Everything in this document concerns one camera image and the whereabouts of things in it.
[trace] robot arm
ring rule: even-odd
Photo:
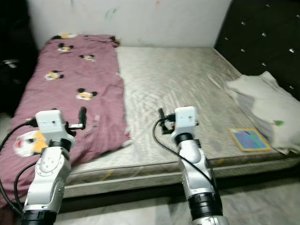
[[[191,106],[175,109],[175,116],[164,116],[159,109],[161,118],[175,122],[171,139],[176,144],[180,156],[188,160],[179,160],[182,172],[182,184],[188,201],[194,225],[229,225],[222,212],[222,202],[213,182],[207,159],[201,147],[194,140],[196,109]]]
[[[59,110],[41,111],[36,114],[39,130],[48,147],[43,149],[35,166],[23,208],[22,225],[52,225],[60,210],[65,181],[70,174],[69,152],[75,146],[73,129],[84,129],[86,108],[79,112],[79,123],[68,125]]]

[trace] white pillow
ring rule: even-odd
[[[300,153],[300,102],[269,72],[242,75],[227,82],[226,90],[273,148]]]

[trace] white wall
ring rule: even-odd
[[[213,46],[231,0],[28,0],[38,47],[59,33],[128,46]]]

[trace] floor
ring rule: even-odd
[[[0,140],[10,118],[0,113]],[[300,177],[221,190],[230,225],[299,225]],[[91,210],[61,213],[56,225],[190,225],[183,196],[154,198]]]

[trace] bed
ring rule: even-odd
[[[223,88],[225,81],[240,74],[214,49],[118,47],[116,51],[132,143],[74,166],[64,198],[181,182],[177,158],[152,139],[160,107],[165,113],[183,105],[197,108],[196,137],[217,178],[282,170],[300,163],[300,156],[293,153],[239,149],[228,129],[252,128],[253,124]],[[160,136],[160,130],[157,135],[174,146],[170,136]]]

